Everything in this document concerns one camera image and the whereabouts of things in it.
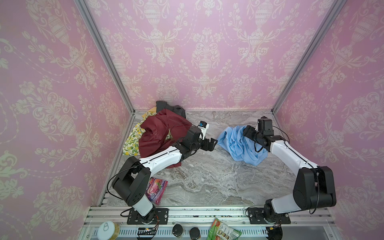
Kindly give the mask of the light blue cloth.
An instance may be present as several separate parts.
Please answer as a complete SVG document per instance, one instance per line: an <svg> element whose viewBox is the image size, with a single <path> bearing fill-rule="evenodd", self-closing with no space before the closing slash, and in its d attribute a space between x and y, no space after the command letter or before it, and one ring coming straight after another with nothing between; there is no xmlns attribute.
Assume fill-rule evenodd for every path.
<svg viewBox="0 0 384 240"><path fill-rule="evenodd" d="M225 149L237 162L259 165L268 156L261 145L243 136L246 126L227 127L218 137L218 145Z"/></svg>

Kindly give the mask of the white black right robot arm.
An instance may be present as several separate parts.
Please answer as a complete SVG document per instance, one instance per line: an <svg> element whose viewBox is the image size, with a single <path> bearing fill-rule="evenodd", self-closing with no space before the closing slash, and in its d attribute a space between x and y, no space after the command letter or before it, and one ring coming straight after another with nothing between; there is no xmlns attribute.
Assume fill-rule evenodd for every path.
<svg viewBox="0 0 384 240"><path fill-rule="evenodd" d="M319 166L296 151L284 137L275 135L273 121L265 116L258 119L258 126L246 126L243 135L260 145L258 152L266 150L278 157L296 176L292 193L269 199L262 211L263 218L271 224L289 224L290 213L334 207L337 204L333 171Z"/></svg>

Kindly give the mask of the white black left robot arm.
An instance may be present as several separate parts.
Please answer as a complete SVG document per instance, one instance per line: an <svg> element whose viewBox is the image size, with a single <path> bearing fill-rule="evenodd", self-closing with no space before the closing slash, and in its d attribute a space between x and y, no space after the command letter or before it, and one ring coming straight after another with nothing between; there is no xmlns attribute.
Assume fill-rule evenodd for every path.
<svg viewBox="0 0 384 240"><path fill-rule="evenodd" d="M209 124L201 121L198 126L191 126L186 136L173 143L166 150L150 157L137 159L130 157L121 170L108 182L129 207L126 216L128 225L168 223L169 209L156 209L146 196L150 178L167 167L181 163L198 150L213 151L218 141L207 139Z"/></svg>

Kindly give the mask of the maroon shirt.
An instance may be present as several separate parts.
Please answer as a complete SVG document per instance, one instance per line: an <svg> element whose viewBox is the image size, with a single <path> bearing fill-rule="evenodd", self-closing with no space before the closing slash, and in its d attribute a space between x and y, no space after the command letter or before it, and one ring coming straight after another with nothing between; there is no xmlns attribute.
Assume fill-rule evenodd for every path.
<svg viewBox="0 0 384 240"><path fill-rule="evenodd" d="M192 123L186 118L168 109L148 117L141 124L145 132L139 140L140 158L148 158L166 150L175 142L181 142L191 126Z"/></svg>

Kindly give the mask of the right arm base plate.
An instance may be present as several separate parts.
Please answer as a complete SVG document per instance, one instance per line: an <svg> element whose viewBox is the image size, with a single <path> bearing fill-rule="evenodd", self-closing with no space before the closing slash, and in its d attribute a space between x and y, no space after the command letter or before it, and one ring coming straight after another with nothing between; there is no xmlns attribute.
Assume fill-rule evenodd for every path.
<svg viewBox="0 0 384 240"><path fill-rule="evenodd" d="M246 216L251 225L289 225L291 219L288 214L276 214L273 210L265 211L261 208L249 207Z"/></svg>

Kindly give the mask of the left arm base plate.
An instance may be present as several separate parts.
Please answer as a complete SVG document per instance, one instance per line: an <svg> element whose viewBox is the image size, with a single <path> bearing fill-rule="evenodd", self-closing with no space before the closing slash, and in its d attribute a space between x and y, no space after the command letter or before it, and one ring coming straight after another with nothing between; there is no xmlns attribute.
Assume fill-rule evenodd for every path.
<svg viewBox="0 0 384 240"><path fill-rule="evenodd" d="M150 213L143 217L138 211L132 209L129 212L128 225L167 225L169 217L168 208L154 208Z"/></svg>

